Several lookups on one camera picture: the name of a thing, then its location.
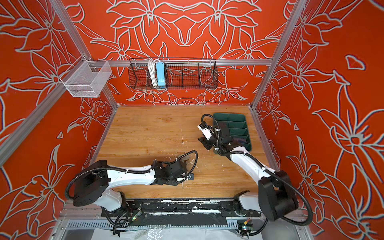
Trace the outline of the green plastic divider tray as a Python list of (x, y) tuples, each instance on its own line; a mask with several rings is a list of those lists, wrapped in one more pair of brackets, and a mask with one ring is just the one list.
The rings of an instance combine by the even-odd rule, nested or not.
[(231, 113), (214, 113), (213, 116), (219, 124), (224, 124), (228, 127), (230, 134), (234, 139), (246, 139), (247, 143), (241, 144), (247, 149), (248, 152), (252, 150), (252, 143), (245, 115)]

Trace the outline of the purple sock with yellow cuff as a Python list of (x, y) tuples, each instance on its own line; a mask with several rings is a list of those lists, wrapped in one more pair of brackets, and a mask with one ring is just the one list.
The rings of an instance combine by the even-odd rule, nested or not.
[(244, 144), (247, 143), (247, 140), (243, 138), (237, 138), (237, 141)]

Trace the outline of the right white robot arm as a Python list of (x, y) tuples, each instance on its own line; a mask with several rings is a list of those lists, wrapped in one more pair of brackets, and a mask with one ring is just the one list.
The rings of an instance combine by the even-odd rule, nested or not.
[[(198, 125), (203, 136), (199, 141), (207, 149), (214, 149), (220, 156), (228, 158), (241, 167), (258, 185), (258, 193), (253, 197), (250, 193), (239, 196), (243, 209), (261, 212), (269, 221), (282, 219), (296, 226), (308, 226), (313, 221), (312, 207), (304, 195), (295, 188), (288, 174), (275, 171), (252, 156), (248, 150), (230, 135), (230, 131), (210, 114), (201, 117)], [(295, 221), (286, 217), (299, 207), (298, 198), (307, 208), (307, 218)]]

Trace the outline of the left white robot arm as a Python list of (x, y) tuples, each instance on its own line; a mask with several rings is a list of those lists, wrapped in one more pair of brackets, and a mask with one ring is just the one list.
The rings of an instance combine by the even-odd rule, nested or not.
[(172, 162), (154, 160), (151, 165), (122, 168), (100, 160), (78, 173), (67, 185), (65, 197), (76, 207), (95, 204), (108, 212), (127, 209), (125, 194), (117, 188), (131, 185), (177, 186), (190, 179), (198, 152), (187, 152)]

